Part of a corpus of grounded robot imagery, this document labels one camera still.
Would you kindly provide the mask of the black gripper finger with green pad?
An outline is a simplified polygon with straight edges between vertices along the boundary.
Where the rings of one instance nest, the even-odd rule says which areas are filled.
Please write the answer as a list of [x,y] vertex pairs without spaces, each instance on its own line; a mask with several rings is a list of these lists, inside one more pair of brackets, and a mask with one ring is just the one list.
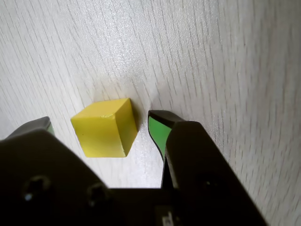
[[266,221],[200,122],[148,112],[148,131],[164,160],[162,186],[179,192],[186,226],[264,226]]

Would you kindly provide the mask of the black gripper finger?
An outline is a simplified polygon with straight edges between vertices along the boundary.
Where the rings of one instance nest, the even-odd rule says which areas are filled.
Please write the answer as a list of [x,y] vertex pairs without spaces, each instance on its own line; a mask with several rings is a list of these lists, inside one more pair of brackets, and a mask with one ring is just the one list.
[[1,225],[115,226],[108,189],[50,126],[42,117],[0,142]]

